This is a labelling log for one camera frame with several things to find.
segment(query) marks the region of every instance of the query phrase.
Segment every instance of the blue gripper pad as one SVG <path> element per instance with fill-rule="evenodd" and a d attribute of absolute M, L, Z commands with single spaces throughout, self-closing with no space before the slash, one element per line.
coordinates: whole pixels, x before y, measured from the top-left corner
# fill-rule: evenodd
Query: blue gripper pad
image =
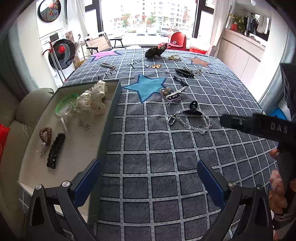
<path fill-rule="evenodd" d="M 81 207 L 84 205 L 88 196 L 90 195 L 94 185 L 97 183 L 102 170 L 102 163 L 98 159 L 93 159 L 92 162 L 85 168 L 84 171 L 79 172 L 73 179 L 75 183 L 74 207 Z"/>
<path fill-rule="evenodd" d="M 197 162 L 197 174 L 215 206 L 222 209 L 226 204 L 225 193 L 215 177 L 211 174 L 210 170 L 201 160 Z"/>

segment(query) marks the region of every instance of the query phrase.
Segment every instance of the crystal bead chain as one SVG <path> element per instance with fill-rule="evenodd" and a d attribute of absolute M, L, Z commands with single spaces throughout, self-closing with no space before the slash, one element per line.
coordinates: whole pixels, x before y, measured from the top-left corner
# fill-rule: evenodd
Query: crystal bead chain
<path fill-rule="evenodd" d="M 200 124 L 197 127 L 194 127 L 190 125 L 186 121 L 182 120 L 182 118 L 180 117 L 180 113 L 186 110 L 190 110 L 190 109 L 186 108 L 186 109 L 179 110 L 173 115 L 173 117 L 176 118 L 178 121 L 180 121 L 185 126 L 185 128 L 193 131 L 198 131 L 199 133 L 204 134 L 212 126 L 210 118 L 204 113 L 202 113 L 202 115 L 206 118 L 206 121 L 207 121 L 206 126 Z"/>

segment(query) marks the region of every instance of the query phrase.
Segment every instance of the potted plant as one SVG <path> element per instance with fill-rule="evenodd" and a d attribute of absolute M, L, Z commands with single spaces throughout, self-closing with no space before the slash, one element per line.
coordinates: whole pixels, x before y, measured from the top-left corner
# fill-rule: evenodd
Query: potted plant
<path fill-rule="evenodd" d="M 244 34 L 246 31 L 246 28 L 244 26 L 244 17 L 236 14 L 229 14 L 231 18 L 234 19 L 234 22 L 237 23 L 237 32 Z"/>

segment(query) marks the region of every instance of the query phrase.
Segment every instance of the grid patterned bedspread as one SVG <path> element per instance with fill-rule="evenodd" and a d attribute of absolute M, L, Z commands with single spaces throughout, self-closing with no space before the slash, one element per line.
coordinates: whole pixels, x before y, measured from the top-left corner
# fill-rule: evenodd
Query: grid patterned bedspread
<path fill-rule="evenodd" d="M 202 76 L 185 79 L 187 92 L 179 104 L 166 105 L 160 94 L 140 103 L 135 91 L 123 89 L 110 136 L 103 174 L 100 217 L 95 226 L 100 240 L 174 241 L 198 240 L 210 227 L 220 209 L 215 207 L 197 172 L 197 160 L 207 160 L 228 181 L 240 186 L 267 187 L 276 162 L 268 152 L 277 143 L 236 130 L 222 128 L 221 114 L 247 115 L 262 110 L 253 96 L 219 59 L 196 53 L 168 50 L 162 57 L 148 60 L 146 49 L 119 50 L 121 55 L 88 59 L 65 85 L 97 81 L 96 75 L 107 71 L 101 62 L 109 62 L 119 70 L 104 77 L 120 79 L 122 87 L 136 83 L 138 75 L 166 77 L 165 86 L 180 89 L 173 81 L 175 68 L 202 67 L 189 58 L 198 57 L 211 63 L 202 67 Z M 181 61 L 168 60 L 172 54 Z M 135 69 L 126 64 L 142 60 Z M 162 68 L 145 68 L 144 64 L 161 64 Z M 190 131 L 176 121 L 167 120 L 175 111 L 187 108 L 197 100 L 199 108 L 210 116 L 212 127 L 204 134 Z M 182 117 L 191 125 L 203 123 L 200 117 Z M 231 238 L 242 208 L 227 233 Z"/>

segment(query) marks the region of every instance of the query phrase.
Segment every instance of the human hand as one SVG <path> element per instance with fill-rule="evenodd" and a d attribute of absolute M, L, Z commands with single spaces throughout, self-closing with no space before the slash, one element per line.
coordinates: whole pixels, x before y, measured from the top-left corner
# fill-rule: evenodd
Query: human hand
<path fill-rule="evenodd" d="M 276 154 L 279 151 L 274 149 L 270 151 L 270 156 L 276 158 Z M 276 214 L 282 214 L 283 208 L 287 207 L 287 200 L 285 198 L 284 183 L 279 174 L 278 170 L 273 170 L 269 180 L 271 190 L 269 191 L 269 207 Z M 296 179 L 291 180 L 290 182 L 291 189 L 296 192 Z"/>

